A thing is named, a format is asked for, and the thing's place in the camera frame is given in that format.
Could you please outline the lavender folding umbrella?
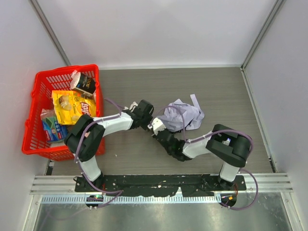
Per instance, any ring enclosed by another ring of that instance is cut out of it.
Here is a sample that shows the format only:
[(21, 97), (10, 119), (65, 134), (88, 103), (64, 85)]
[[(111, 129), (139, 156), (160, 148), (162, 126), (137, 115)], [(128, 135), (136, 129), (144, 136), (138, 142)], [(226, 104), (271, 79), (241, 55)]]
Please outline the lavender folding umbrella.
[(164, 109), (164, 113), (158, 116), (166, 128), (171, 132), (198, 129), (205, 117), (195, 94), (190, 95), (192, 105), (177, 99)]

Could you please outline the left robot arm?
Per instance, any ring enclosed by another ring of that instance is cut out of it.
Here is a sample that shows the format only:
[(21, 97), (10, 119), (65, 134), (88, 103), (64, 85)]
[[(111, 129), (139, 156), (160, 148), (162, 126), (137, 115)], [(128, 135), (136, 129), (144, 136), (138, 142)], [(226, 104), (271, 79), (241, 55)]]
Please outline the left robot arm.
[(119, 113), (104, 117), (81, 116), (64, 139), (64, 144), (73, 153), (85, 181), (93, 189), (101, 190), (104, 176), (96, 161), (96, 153), (102, 139), (110, 134), (136, 128), (147, 128), (152, 120), (154, 106), (146, 100), (133, 102)]

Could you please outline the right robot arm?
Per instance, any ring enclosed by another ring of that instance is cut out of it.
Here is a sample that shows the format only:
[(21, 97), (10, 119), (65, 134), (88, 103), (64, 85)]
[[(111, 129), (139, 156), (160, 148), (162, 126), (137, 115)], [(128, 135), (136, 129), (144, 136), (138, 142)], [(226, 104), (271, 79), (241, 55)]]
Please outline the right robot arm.
[(204, 154), (213, 154), (223, 161), (218, 182), (224, 189), (234, 186), (235, 177), (247, 162), (253, 150), (253, 141), (247, 134), (216, 124), (212, 131), (196, 139), (179, 140), (164, 125), (149, 126), (152, 137), (179, 161), (192, 160)]

